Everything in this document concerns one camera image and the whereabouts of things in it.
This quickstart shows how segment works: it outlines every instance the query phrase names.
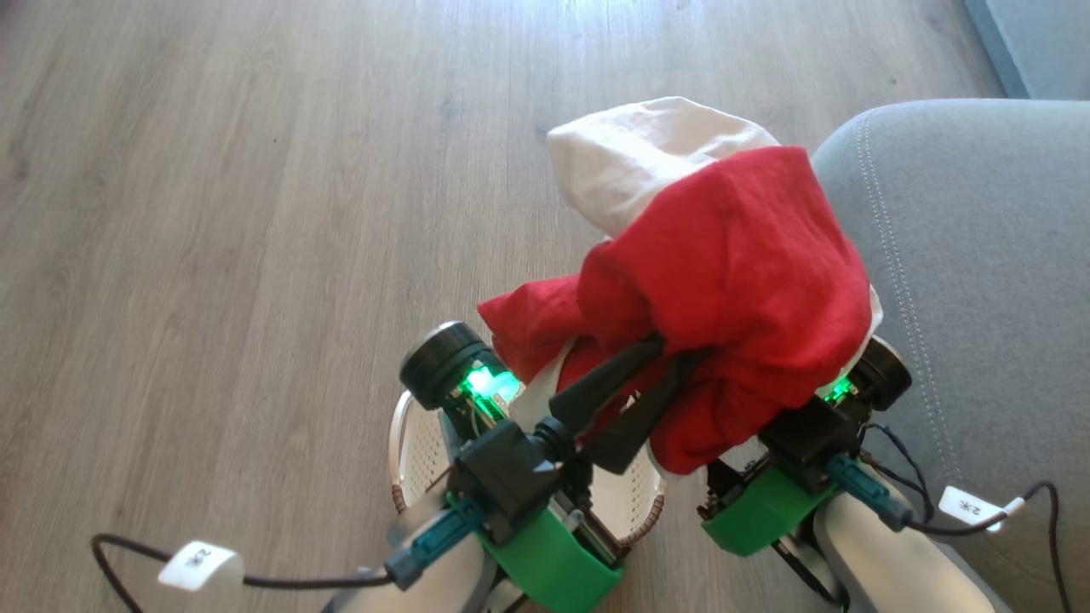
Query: green bracket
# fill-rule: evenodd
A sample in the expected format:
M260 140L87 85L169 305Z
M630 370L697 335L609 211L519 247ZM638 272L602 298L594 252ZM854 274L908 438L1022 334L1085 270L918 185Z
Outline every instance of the green bracket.
M504 546L477 532L514 585L554 613L589 613L625 575L584 550L568 528L545 509Z
M701 527L720 549L746 557L794 531L833 490L829 485L821 494L811 495L772 467L750 482L737 501Z

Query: laundry basket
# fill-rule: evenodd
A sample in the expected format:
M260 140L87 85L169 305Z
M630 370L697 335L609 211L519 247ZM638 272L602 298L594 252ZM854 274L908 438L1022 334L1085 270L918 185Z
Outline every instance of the laundry basket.
M390 422L390 489L398 513L412 506L449 466L439 411L425 410L405 392ZM665 496L666 482L646 450L625 474L594 469L594 515L622 545L635 543L655 526Z

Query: white cloth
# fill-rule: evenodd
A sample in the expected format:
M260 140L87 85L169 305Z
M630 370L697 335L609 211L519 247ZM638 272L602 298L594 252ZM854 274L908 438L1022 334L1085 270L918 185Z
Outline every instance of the white cloth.
M680 98L604 110L548 133L568 205L616 237L670 183L732 153L778 145L752 121Z

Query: gray fabric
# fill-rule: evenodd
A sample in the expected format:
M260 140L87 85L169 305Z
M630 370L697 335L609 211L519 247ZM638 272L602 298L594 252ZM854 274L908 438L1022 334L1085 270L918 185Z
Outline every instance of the gray fabric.
M1013 97L1090 99L1090 2L966 0Z
M875 109L813 157L916 383L883 421L946 484L1006 504L1059 486L1061 556L1090 606L1090 103ZM868 446L908 469L873 435ZM1015 611L1058 611L1047 495L956 543ZM952 522L949 518L940 521Z

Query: white stitching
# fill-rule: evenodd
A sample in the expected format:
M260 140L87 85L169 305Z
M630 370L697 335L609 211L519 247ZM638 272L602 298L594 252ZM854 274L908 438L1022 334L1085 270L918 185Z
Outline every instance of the white stitching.
M954 454L954 446L950 444L949 440L949 431L946 426L946 418L943 416L942 405L938 401L938 393L935 389L934 373L931 370L931 361L928 359L927 346L923 345L923 333L920 328L919 318L916 316L916 308L912 304L912 293L908 288L908 278L900 261L900 251L897 249L897 241L893 235L893 223L889 219L889 209L886 206L885 199L882 197L882 189L879 185L877 173L874 170L874 158L871 155L872 113L873 111L868 112L863 117L862 130L859 128L856 129L856 153L859 157L859 168L863 175L863 182L867 185L867 195L871 201L871 212L874 214L874 220L879 228L879 237L882 241L882 251L886 256L886 265L889 267L889 273L893 276L894 296L897 300L897 305L900 308L901 312L905 313L905 327L908 333L909 348L912 352L912 358L917 361L917 363L922 364L923 366L925 381L921 382L920 390L923 396L923 406L928 410L928 420L931 422L931 434L934 437L935 447L938 450L938 458L942 460L946 478L952 480L956 476L957 483L961 484L964 483L961 470L958 468L957 458ZM863 164L863 148L867 149L867 165ZM873 191L871 190L872 181L874 183ZM934 396L933 407L931 399L932 395ZM935 421L935 416L938 417L938 422L942 423L941 429L938 428L938 423Z

